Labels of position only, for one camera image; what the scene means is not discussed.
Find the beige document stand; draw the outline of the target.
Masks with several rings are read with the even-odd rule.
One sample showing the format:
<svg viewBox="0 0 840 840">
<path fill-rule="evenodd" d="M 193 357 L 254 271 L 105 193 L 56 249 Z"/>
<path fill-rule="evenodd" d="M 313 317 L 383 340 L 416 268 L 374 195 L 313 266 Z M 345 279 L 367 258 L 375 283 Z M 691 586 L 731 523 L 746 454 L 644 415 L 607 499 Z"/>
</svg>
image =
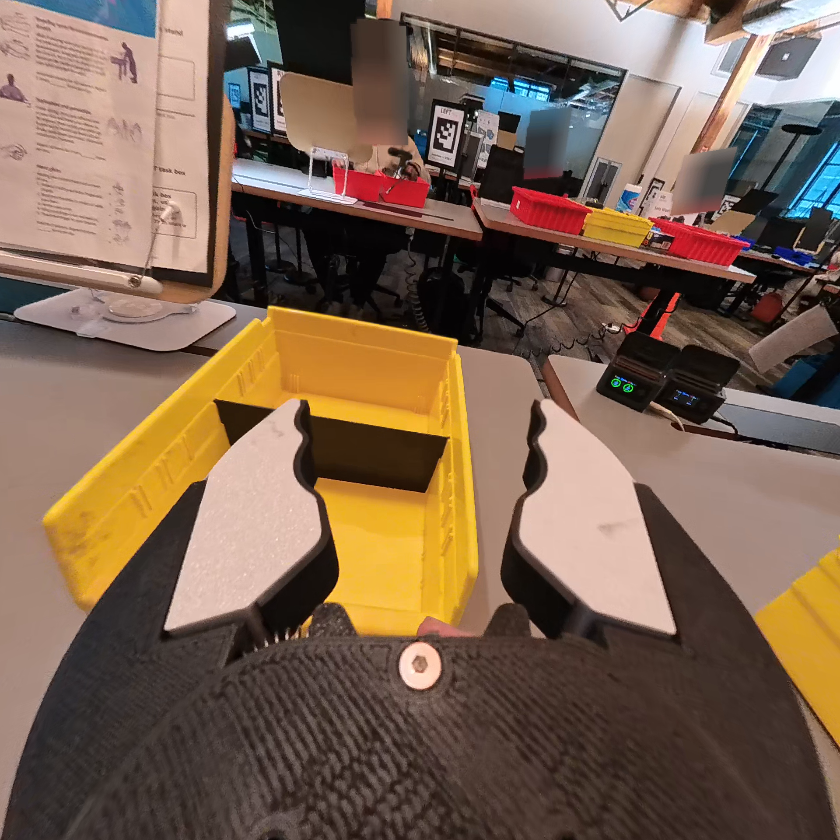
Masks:
<svg viewBox="0 0 840 840">
<path fill-rule="evenodd" d="M 348 180 L 350 163 L 365 163 L 372 157 L 373 146 L 362 141 L 356 122 L 352 87 L 286 71 L 280 80 L 280 99 L 290 144 L 309 158 L 308 185 L 301 194 L 328 203 L 355 204 L 346 185 L 341 192 L 330 193 L 313 181 L 316 160 L 338 160 Z"/>
</svg>

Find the black charger blue display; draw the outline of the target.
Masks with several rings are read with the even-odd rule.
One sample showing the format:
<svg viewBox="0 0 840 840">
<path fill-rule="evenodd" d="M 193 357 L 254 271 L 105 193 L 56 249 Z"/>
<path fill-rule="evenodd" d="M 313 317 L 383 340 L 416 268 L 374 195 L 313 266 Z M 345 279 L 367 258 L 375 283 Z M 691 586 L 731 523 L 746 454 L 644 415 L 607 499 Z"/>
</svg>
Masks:
<svg viewBox="0 0 840 840">
<path fill-rule="evenodd" d="M 724 389 L 740 366 L 736 358 L 688 344 L 668 368 L 665 384 L 654 404 L 680 420 L 702 425 L 725 403 Z"/>
</svg>

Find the white task sheet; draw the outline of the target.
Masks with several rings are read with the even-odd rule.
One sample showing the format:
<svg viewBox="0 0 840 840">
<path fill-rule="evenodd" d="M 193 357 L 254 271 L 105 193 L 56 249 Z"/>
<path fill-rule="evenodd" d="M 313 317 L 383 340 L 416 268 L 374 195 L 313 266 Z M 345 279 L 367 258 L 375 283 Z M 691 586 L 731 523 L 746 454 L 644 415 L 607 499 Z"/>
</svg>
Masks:
<svg viewBox="0 0 840 840">
<path fill-rule="evenodd" d="M 153 266 L 207 270 L 209 2 L 159 2 Z"/>
</svg>

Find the yellow divided plastic bin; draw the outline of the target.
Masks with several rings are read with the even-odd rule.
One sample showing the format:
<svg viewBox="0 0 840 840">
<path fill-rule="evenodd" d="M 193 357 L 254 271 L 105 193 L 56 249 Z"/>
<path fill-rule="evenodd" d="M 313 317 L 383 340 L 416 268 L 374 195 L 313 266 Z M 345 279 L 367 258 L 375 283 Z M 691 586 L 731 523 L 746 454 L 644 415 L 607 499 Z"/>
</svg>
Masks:
<svg viewBox="0 0 840 840">
<path fill-rule="evenodd" d="M 87 612 L 183 492 L 229 444 L 214 401 L 312 413 L 447 438 L 425 492 L 318 479 L 339 559 L 329 599 L 364 634 L 456 623 L 479 553 L 465 382 L 456 341 L 269 308 L 47 510 L 45 534 Z"/>
</svg>

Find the red ridged bin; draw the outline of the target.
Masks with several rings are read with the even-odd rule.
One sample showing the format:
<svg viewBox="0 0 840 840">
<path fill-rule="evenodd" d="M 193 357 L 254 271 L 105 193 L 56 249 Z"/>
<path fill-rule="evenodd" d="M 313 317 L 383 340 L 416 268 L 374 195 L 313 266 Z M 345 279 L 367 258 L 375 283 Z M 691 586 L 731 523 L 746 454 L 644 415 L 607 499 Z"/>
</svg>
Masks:
<svg viewBox="0 0 840 840">
<path fill-rule="evenodd" d="M 568 235 L 581 235 L 592 208 L 567 195 L 557 196 L 519 185 L 512 187 L 511 214 L 521 223 Z"/>
<path fill-rule="evenodd" d="M 700 227 L 673 222 L 666 217 L 652 220 L 653 228 L 671 242 L 666 254 L 678 259 L 729 268 L 749 244 L 737 237 L 719 234 Z"/>
</svg>

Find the grey desk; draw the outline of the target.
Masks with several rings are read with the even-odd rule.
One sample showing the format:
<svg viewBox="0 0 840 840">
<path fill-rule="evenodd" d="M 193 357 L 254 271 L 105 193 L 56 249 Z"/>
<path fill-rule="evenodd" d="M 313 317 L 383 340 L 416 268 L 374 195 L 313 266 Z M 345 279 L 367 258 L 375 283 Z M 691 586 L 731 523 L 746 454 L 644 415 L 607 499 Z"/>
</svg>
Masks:
<svg viewBox="0 0 840 840">
<path fill-rule="evenodd" d="M 485 628 L 508 600 L 500 582 L 509 515 L 522 485 L 529 362 L 458 347 L 479 537 L 479 574 L 460 627 Z M 1 818 L 40 701 L 85 619 L 43 530 L 47 510 L 196 373 L 209 357 L 152 353 L 2 321 Z"/>
<path fill-rule="evenodd" d="M 650 487 L 754 616 L 838 549 L 836 458 L 681 431 L 595 392 L 603 364 L 552 355 L 552 398 Z"/>
</svg>

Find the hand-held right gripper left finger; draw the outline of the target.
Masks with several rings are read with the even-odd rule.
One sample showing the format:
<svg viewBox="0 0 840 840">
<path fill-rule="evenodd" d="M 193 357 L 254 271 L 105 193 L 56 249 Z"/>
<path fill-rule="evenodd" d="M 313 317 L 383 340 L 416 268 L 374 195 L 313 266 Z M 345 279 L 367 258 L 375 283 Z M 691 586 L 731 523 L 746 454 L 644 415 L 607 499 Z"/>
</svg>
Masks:
<svg viewBox="0 0 840 840">
<path fill-rule="evenodd" d="M 301 627 L 340 565 L 316 490 L 310 406 L 290 399 L 210 470 L 163 629 L 185 636 L 234 624 L 253 640 Z"/>
</svg>

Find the black wall speaker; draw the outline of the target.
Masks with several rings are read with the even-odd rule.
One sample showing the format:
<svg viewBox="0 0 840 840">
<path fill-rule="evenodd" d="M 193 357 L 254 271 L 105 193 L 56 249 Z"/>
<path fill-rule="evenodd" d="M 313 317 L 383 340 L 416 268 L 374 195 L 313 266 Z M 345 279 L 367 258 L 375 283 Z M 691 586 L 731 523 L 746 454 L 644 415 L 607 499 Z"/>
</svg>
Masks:
<svg viewBox="0 0 840 840">
<path fill-rule="evenodd" d="M 795 36 L 773 43 L 755 75 L 773 81 L 797 79 L 821 42 L 822 36 L 816 34 Z"/>
</svg>

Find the long work table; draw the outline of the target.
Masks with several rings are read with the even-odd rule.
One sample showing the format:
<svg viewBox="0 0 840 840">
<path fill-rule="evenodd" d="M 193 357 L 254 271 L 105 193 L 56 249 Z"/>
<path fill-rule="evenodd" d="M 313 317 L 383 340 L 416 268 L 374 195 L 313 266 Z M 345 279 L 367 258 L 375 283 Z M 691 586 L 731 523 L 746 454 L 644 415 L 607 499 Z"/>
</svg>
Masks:
<svg viewBox="0 0 840 840">
<path fill-rule="evenodd" d="M 546 266 L 577 275 L 600 277 L 629 286 L 651 287 L 658 291 L 721 291 L 725 285 L 752 284 L 756 276 L 744 269 L 722 268 L 698 261 L 678 259 L 643 248 L 612 245 L 580 235 L 556 233 L 518 221 L 508 205 L 483 203 L 474 196 L 472 209 L 484 228 L 482 245 L 500 250 L 505 242 L 499 237 L 518 237 L 551 245 L 544 258 Z"/>
<path fill-rule="evenodd" d="M 427 199 L 420 208 L 389 203 L 344 203 L 334 193 L 330 178 L 316 178 L 310 185 L 308 177 L 297 170 L 244 159 L 234 159 L 231 179 L 231 196 L 238 197 L 239 217 L 246 219 L 248 255 L 254 288 L 254 301 L 258 307 L 270 304 L 266 275 L 266 256 L 262 234 L 262 218 L 269 204 L 279 207 L 290 204 L 310 207 L 348 217 L 359 217 L 391 226 L 414 228 L 435 235 L 442 235 L 451 243 L 455 240 L 480 242 L 483 236 L 479 221 L 470 206 L 454 205 Z M 255 201 L 261 212 L 252 214 Z"/>
</svg>

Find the small yellow bin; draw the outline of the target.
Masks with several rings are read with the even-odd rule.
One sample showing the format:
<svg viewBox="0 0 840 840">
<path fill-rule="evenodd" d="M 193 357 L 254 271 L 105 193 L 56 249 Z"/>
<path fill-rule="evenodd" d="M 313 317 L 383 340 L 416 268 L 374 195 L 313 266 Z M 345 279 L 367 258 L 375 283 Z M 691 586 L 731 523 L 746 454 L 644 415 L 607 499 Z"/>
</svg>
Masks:
<svg viewBox="0 0 840 840">
<path fill-rule="evenodd" d="M 654 223 L 650 219 L 610 208 L 593 208 L 586 215 L 581 236 L 598 242 L 641 248 Z"/>
</svg>

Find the black bin divider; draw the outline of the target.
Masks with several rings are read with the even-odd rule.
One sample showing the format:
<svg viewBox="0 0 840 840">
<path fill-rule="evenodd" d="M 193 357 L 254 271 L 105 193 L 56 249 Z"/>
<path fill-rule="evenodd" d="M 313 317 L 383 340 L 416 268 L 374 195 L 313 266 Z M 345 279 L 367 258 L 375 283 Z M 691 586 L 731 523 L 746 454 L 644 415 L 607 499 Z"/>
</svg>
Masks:
<svg viewBox="0 0 840 840">
<path fill-rule="evenodd" d="M 229 447 L 206 477 L 210 487 L 301 497 L 320 478 L 425 492 L 447 438 L 312 413 L 292 398 L 269 409 L 217 398 Z"/>
</svg>

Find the red plastic bin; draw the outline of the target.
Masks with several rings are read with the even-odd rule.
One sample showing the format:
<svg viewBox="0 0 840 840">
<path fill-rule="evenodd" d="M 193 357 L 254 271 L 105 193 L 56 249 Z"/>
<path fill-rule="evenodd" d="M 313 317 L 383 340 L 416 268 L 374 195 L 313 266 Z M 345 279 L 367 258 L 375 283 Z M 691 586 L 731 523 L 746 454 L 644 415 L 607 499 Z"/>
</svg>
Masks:
<svg viewBox="0 0 840 840">
<path fill-rule="evenodd" d="M 399 207 L 424 208 L 430 182 L 419 178 L 411 181 L 381 171 L 365 173 L 348 170 L 340 161 L 332 163 L 334 191 L 365 203 L 384 203 Z"/>
</svg>

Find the framed marker sign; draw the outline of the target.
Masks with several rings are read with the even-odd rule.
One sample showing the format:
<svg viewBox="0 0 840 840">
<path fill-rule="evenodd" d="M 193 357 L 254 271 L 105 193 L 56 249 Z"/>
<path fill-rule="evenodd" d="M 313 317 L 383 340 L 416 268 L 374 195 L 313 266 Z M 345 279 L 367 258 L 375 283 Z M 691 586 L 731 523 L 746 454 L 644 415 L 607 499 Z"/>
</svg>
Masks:
<svg viewBox="0 0 840 840">
<path fill-rule="evenodd" d="M 467 113 L 461 103 L 433 100 L 427 129 L 426 163 L 445 171 L 457 169 Z"/>
<path fill-rule="evenodd" d="M 270 75 L 259 67 L 249 67 L 247 73 L 252 129 L 271 135 Z"/>
</svg>

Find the black charger green display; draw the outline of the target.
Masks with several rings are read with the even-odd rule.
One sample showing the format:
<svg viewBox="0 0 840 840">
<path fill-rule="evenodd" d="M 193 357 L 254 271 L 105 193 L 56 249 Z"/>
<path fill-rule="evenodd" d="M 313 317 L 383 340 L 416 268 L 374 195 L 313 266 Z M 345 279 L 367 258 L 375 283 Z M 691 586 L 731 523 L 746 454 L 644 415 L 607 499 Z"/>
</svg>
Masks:
<svg viewBox="0 0 840 840">
<path fill-rule="evenodd" d="M 628 334 L 606 366 L 595 392 L 643 413 L 665 388 L 680 352 L 679 347 L 646 334 Z"/>
</svg>

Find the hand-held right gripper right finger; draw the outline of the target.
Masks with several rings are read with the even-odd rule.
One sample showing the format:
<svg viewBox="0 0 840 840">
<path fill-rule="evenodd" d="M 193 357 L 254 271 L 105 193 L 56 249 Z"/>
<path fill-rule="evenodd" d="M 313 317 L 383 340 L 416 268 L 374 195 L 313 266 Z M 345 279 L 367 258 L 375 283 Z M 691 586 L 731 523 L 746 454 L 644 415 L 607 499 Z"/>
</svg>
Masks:
<svg viewBox="0 0 840 840">
<path fill-rule="evenodd" d="M 527 443 L 500 566 L 512 602 L 548 639 L 597 638 L 607 627 L 677 639 L 629 471 L 549 398 L 531 406 Z"/>
</svg>

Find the wooden document stand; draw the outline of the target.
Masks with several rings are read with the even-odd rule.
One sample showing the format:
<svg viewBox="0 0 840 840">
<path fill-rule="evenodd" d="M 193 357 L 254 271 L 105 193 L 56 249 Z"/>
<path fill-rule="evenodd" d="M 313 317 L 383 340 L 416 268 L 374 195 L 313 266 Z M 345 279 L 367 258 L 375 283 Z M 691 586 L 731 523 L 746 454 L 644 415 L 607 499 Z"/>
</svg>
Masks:
<svg viewBox="0 0 840 840">
<path fill-rule="evenodd" d="M 182 350 L 235 316 L 212 301 L 228 262 L 235 120 L 224 94 L 226 26 L 230 2 L 209 2 L 207 146 L 209 236 L 201 273 L 153 266 L 154 237 L 142 268 L 2 248 L 2 274 L 70 286 L 71 290 L 14 312 L 16 319 L 132 345 L 144 350 Z"/>
</svg>

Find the black floor lamp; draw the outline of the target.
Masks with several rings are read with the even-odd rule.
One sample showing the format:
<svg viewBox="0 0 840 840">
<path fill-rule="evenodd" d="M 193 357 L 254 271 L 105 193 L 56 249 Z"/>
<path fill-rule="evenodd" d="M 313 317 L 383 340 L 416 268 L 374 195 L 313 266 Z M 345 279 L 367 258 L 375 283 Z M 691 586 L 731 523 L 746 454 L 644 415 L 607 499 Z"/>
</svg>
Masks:
<svg viewBox="0 0 840 840">
<path fill-rule="evenodd" d="M 778 181 L 774 188 L 777 193 L 784 191 L 785 185 L 792 178 L 792 174 L 799 165 L 798 160 L 807 150 L 808 144 L 823 133 L 821 126 L 802 122 L 786 123 L 782 126 L 782 130 L 785 134 L 790 135 L 790 141 L 784 150 L 783 160 L 780 162 L 780 169 L 777 172 Z"/>
</svg>

